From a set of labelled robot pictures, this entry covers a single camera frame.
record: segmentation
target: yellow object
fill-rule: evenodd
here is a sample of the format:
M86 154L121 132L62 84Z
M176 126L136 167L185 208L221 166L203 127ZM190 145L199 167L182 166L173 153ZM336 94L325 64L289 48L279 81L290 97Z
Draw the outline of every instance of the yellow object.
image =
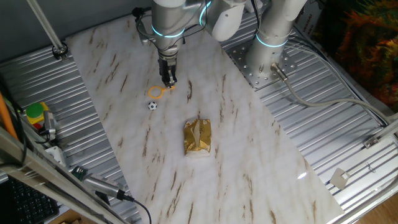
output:
M4 102L4 99L2 98L1 93L0 93L0 114L2 116L2 120L4 122L4 125L5 125L8 133L10 133L10 135L12 137L14 137L15 139L18 139L17 133L15 132L15 129L14 129L14 125L12 125L10 114L8 113L6 103Z
M160 92L160 95L159 96L152 96L151 94L150 94L150 92L154 89L154 88L158 88L158 89L160 89L161 90L161 92ZM149 88L149 90L148 90L148 96L149 97L151 97L152 99L160 99L162 96L163 96L163 92L165 91L165 90L173 90L175 87L173 86L172 88L162 88L162 87L160 87L160 86L152 86L152 87L150 87Z
M43 106L43 111L50 110L44 102L40 102L40 104ZM44 115L42 113L42 114L40 114L40 116L38 116L36 118L31 118L30 116L27 116L27 119L30 124L36 124L36 123L44 121Z
M195 119L184 127L185 155L204 157L210 155L211 125L209 119Z

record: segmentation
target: orange ring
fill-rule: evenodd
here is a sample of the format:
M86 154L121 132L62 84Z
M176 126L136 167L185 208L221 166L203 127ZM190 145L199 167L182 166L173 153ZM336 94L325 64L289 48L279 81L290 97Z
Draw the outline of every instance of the orange ring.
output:
M150 92L151 92L154 88L160 89L161 93L160 93L159 96L152 96L152 95L150 94ZM162 87L160 87L160 86L152 86L152 87L150 87L149 90L148 90L148 96L151 97L152 99L155 99L155 100L160 99L160 98L163 96L163 92L164 92L166 89L167 89L167 88L162 88Z

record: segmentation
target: orange rod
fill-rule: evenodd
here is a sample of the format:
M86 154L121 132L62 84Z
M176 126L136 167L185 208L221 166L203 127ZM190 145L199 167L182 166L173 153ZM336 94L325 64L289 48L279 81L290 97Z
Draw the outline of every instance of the orange rod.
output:
M6 130L8 131L8 133L10 133L12 137L18 139L14 126L12 125L10 114L8 113L6 103L4 102L1 93L0 93L0 114L2 116L4 125L6 126Z

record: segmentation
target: colorful fabric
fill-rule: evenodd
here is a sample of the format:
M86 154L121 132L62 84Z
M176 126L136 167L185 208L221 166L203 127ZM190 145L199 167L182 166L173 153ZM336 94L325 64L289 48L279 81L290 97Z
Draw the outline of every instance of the colorful fabric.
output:
M398 112L398 0L329 0L319 23L315 37L325 50Z

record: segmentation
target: blue led ring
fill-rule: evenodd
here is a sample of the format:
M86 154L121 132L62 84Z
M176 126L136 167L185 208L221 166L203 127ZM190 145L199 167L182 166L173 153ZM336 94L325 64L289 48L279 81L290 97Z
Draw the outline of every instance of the blue led ring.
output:
M206 4L206 6L201 10L201 13L200 13L200 16L199 16L199 24L200 24L201 26L202 26L202 24L201 24L201 17L203 16L203 13L205 13L206 9L210 6L210 4L211 4L211 1L208 2L208 3Z
M287 40L286 40L283 44L280 44L280 45L269 45L269 44L266 44L263 41L261 41L257 34L256 34L256 37L257 37L257 40L259 40L260 43L262 43L263 45L265 45L267 47L281 47L281 46L283 46L283 45L285 45L287 43Z
M157 32L157 31L155 30L155 28L154 28L153 25L152 25L152 30L155 32L155 34L157 34L157 35L159 35L159 36L161 36L161 37L165 37L165 38L174 38L174 37L178 37L179 35L183 34L184 31L185 31L185 28L182 29L182 31L181 31L179 34L175 34L175 35L166 35L166 36L163 36L163 34L161 34L160 32Z

